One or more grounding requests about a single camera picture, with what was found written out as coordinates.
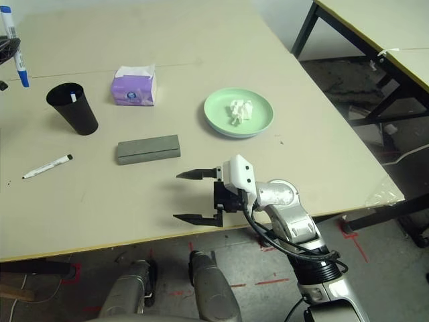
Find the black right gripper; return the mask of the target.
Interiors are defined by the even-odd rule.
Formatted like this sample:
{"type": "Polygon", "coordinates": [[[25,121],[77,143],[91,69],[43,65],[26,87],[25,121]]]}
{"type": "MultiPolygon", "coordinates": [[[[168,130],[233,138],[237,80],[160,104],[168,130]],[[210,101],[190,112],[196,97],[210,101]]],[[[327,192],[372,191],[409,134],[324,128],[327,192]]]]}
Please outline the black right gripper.
{"type": "Polygon", "coordinates": [[[228,190],[223,180],[221,167],[216,168],[197,168],[181,172],[176,178],[187,180],[202,180],[204,178],[213,178],[214,182],[214,205],[200,208],[196,213],[173,214],[173,217],[191,225],[222,227],[223,211],[226,213],[236,213],[244,210],[243,198],[228,190]]]}

